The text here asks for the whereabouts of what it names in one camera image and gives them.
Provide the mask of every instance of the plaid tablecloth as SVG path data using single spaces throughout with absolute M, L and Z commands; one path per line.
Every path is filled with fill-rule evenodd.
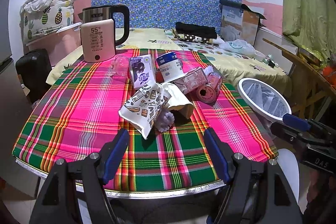
M 165 50 L 128 49 L 127 57 L 151 54 L 153 60 Z M 210 62 L 198 52 L 175 51 L 183 71 Z M 203 132 L 213 127 L 234 152 L 264 161 L 277 154 L 252 110 L 232 85 L 222 85 L 209 106 L 187 95 L 195 105 L 191 119 L 164 133 L 150 133 L 144 140 L 118 115 L 135 90 L 130 80 L 111 76 L 111 61 L 86 63 L 79 58 L 56 81 L 34 109 L 13 149 L 13 155 L 49 172 L 58 158 L 83 159 L 113 140 L 120 128 L 130 134 L 127 152 L 113 180 L 105 187 L 117 191 L 166 191 L 204 185 L 218 180 L 203 141 Z

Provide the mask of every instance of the blue and white paper cup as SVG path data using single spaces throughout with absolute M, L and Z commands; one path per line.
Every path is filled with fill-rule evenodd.
M 171 82 L 184 76 L 183 63 L 177 58 L 175 52 L 168 52 L 159 56 L 156 62 L 165 82 Z

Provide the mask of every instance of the pineapple print quilt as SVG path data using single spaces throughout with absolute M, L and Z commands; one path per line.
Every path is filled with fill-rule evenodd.
M 23 5 L 24 44 L 73 24 L 75 0 L 28 0 Z

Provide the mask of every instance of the pink storage bin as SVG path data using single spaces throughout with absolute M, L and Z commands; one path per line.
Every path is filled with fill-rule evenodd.
M 81 45 L 81 22 L 63 27 L 57 32 L 50 33 L 26 44 L 29 50 L 44 48 L 47 50 L 50 63 L 55 66 Z

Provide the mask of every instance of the metal table edge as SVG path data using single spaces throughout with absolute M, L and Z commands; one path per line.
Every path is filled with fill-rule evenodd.
M 41 170 L 36 169 L 35 167 L 23 162 L 16 157 L 16 162 L 26 170 L 32 172 L 33 174 L 46 179 L 48 174 Z M 163 192 L 133 192 L 133 193 L 124 193 L 112 190 L 105 190 L 106 196 L 108 198 L 128 198 L 128 199 L 155 199 L 155 198 L 175 198 L 192 194 L 205 193 L 209 191 L 216 190 L 220 187 L 225 186 L 225 183 L 222 180 L 218 180 L 209 184 L 190 187 L 187 189 L 180 189 L 174 191 L 163 191 Z M 79 192 L 84 192 L 82 184 L 76 183 L 76 190 Z

